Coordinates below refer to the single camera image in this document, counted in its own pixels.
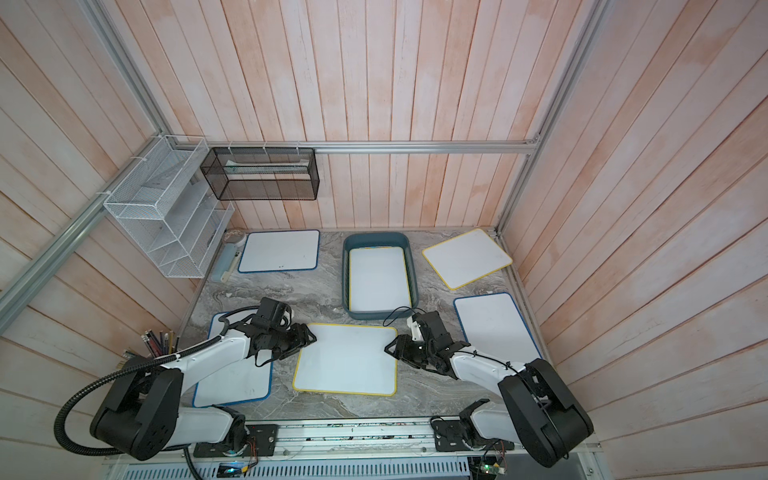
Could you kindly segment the teal plastic storage box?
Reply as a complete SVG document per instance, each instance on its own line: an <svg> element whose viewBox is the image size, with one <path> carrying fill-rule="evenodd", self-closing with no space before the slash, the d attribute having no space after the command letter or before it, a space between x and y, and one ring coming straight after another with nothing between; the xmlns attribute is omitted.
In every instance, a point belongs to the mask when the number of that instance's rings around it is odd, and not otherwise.
<svg viewBox="0 0 768 480"><path fill-rule="evenodd" d="M349 251L356 248L394 246L401 247L405 253L406 268L410 285L410 294L412 306L396 307L394 310L385 314L384 312L372 313L354 313L349 309ZM373 232L353 234L347 237L343 243L342 251L342 303L348 315L360 321L384 321L390 323L399 318L407 318L413 315L418 308L419 292L416 278L416 271L413 262L413 255L410 247L410 241L403 233L398 232Z"/></svg>

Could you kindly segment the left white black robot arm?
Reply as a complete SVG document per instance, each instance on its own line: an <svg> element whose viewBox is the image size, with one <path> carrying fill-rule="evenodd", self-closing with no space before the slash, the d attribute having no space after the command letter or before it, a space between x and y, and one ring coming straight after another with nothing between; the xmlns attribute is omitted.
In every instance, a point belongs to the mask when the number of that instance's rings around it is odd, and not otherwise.
<svg viewBox="0 0 768 480"><path fill-rule="evenodd" d="M210 340L154 363L126 364L110 383L91 435L137 460L198 443L241 453L249 436L244 415L225 406L184 407L183 393L240 361L261 367L297 354L317 338L308 325L294 322L288 304L268 297L251 309L223 314L219 324Z"/></svg>

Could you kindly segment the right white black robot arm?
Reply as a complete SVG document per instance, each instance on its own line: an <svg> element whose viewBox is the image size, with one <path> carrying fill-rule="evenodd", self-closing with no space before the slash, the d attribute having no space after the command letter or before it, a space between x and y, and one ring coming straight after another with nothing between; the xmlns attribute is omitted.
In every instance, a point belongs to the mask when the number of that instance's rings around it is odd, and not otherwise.
<svg viewBox="0 0 768 480"><path fill-rule="evenodd" d="M457 422L462 443L518 443L539 465L551 468L593 435L592 419L545 359L513 363L481 353L453 339L436 311L413 314L409 329L384 352L412 368L478 385L503 401L500 410L484 410L488 398L462 410Z"/></svg>

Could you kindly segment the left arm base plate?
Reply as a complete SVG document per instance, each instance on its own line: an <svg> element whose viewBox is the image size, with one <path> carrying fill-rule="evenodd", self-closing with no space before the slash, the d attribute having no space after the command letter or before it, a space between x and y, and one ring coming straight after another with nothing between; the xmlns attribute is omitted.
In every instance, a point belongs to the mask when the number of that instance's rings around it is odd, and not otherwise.
<svg viewBox="0 0 768 480"><path fill-rule="evenodd" d="M194 446L195 458L262 458L274 455L279 426L277 424L245 424L245 433L229 435L224 442L201 442Z"/></svg>

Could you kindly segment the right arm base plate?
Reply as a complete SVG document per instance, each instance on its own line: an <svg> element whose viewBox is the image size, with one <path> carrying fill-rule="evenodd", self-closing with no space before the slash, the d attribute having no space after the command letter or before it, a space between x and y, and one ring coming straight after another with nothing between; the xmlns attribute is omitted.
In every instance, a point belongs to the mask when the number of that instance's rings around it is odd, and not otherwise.
<svg viewBox="0 0 768 480"><path fill-rule="evenodd" d="M438 452L514 450L513 442L481 437L465 420L446 420L440 416L429 419L435 449Z"/></svg>

